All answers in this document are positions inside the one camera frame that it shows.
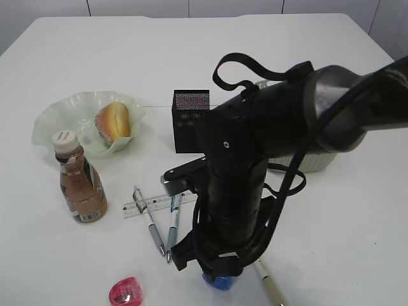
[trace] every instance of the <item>blue object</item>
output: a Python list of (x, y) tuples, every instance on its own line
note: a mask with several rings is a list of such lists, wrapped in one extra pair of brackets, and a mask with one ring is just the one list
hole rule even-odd
[(211, 282), (210, 277), (203, 273), (203, 279), (207, 284), (218, 290), (228, 291), (232, 287), (232, 276), (217, 276), (215, 281)]

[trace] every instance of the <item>black mesh box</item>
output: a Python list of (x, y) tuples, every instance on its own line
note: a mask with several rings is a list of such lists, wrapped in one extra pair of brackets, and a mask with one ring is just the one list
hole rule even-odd
[(173, 95), (173, 132), (176, 153), (202, 153), (195, 126), (210, 110), (210, 91), (175, 90)]

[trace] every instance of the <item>bottle cap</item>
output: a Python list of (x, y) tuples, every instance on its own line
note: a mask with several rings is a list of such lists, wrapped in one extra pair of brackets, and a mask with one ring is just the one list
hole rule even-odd
[(76, 134), (68, 129), (59, 131), (52, 137), (52, 145), (57, 153), (69, 153), (79, 147)]
[(232, 276), (217, 276), (212, 281), (208, 274), (203, 273), (203, 279), (207, 284), (218, 290), (228, 291), (232, 287)]

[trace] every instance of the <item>pen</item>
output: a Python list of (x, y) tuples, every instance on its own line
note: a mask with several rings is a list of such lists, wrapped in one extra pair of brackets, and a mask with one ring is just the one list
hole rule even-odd
[(179, 228), (180, 219), (180, 205), (181, 205), (181, 194), (176, 194), (171, 197), (171, 221), (170, 227), (168, 229), (168, 239), (167, 239), (167, 262), (171, 261), (171, 248), (177, 243), (177, 230)]
[(259, 276), (261, 277), (262, 283), (268, 292), (271, 302), (274, 306), (288, 306), (285, 300), (283, 299), (281, 293), (279, 292), (275, 281), (272, 279), (266, 263), (261, 259), (258, 258), (254, 262), (254, 266), (256, 271), (258, 272)]
[(166, 250), (164, 248), (164, 243), (161, 240), (159, 230), (157, 229), (157, 226), (154, 224), (152, 215), (150, 214), (149, 209), (147, 208), (146, 201), (143, 199), (142, 192), (136, 186), (133, 192), (133, 201), (135, 201), (140, 214), (143, 215), (143, 217), (145, 218), (147, 226), (149, 227), (150, 234), (152, 235), (153, 241), (156, 247), (159, 249), (160, 254), (165, 256)]

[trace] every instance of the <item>yellow pen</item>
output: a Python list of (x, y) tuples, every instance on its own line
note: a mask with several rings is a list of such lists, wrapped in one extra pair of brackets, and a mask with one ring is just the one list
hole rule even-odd
[(288, 304), (283, 299), (283, 296), (279, 292), (276, 283), (273, 281), (272, 276), (269, 273), (266, 263), (258, 258), (254, 262), (255, 269), (258, 275), (261, 277), (262, 283), (265, 287), (268, 297), (273, 306), (288, 306)]

